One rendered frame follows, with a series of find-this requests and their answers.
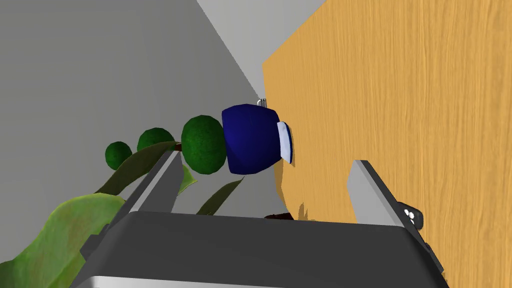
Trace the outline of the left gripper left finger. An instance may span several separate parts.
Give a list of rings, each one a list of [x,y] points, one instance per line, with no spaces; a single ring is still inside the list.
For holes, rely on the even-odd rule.
[[[181,153],[166,151],[126,199],[108,226],[112,228],[130,212],[170,213],[183,180]]]

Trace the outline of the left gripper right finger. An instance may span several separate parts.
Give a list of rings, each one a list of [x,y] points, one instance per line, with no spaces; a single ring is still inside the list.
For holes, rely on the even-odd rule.
[[[424,214],[398,201],[367,160],[353,161],[346,187],[358,224],[423,229]]]

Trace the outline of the topiary plant in blue pot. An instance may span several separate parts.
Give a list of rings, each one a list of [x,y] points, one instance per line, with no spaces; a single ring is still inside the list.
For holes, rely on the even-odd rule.
[[[274,110],[254,104],[224,109],[221,121],[209,115],[189,119],[181,142],[156,138],[156,143],[125,157],[113,179],[136,180],[147,174],[167,151],[181,152],[188,167],[201,175],[216,173],[225,163],[236,175],[257,174],[280,160],[293,162],[291,129]]]

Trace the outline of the light wooden table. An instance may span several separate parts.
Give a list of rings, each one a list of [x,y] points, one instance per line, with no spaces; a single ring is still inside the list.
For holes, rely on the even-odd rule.
[[[512,288],[512,0],[325,0],[262,70],[294,218],[355,222],[366,160],[423,212],[450,288]]]

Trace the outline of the large-leaved green plant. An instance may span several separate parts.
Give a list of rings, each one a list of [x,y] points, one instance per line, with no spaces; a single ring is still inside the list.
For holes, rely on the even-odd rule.
[[[113,220],[124,203],[120,193],[177,146],[164,141],[137,151],[95,193],[61,203],[30,245],[13,260],[0,263],[0,288],[70,288],[85,263],[80,248],[89,235]]]

